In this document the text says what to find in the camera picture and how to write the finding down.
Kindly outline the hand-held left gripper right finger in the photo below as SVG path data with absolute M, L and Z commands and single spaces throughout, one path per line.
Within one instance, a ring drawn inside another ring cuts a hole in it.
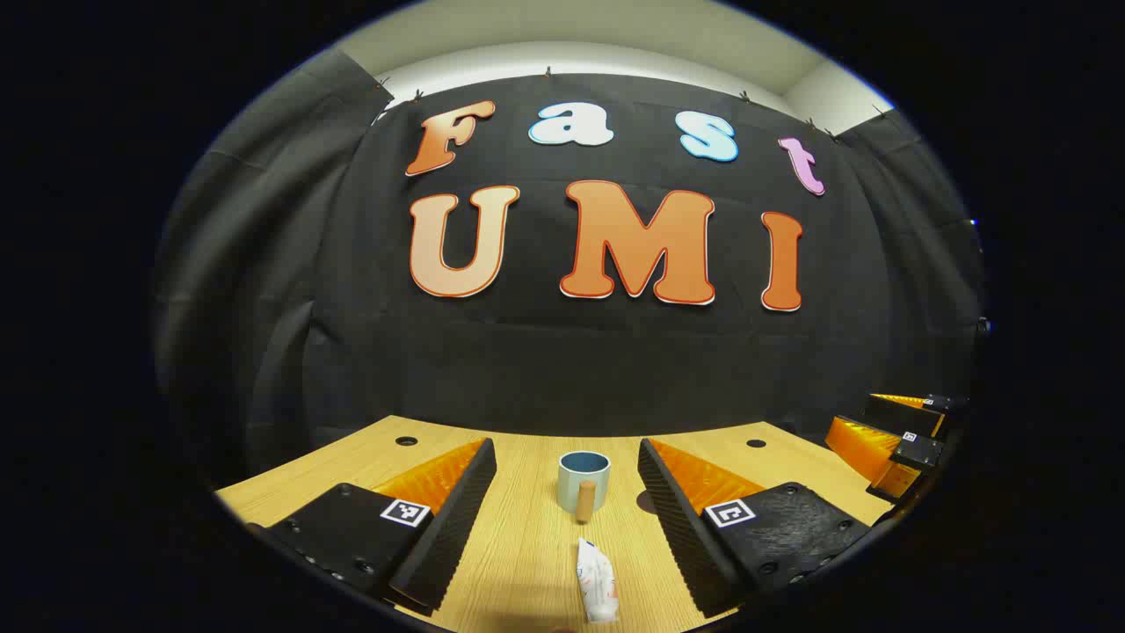
M 638 473 L 705 616 L 809 582 L 868 533 L 803 483 L 764 488 L 667 442 L 640 441 Z

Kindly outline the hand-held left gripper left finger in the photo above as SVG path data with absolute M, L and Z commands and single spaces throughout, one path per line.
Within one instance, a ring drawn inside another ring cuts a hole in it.
M 441 608 L 496 474 L 490 438 L 468 442 L 374 489 L 338 482 L 253 535 L 370 600 Z

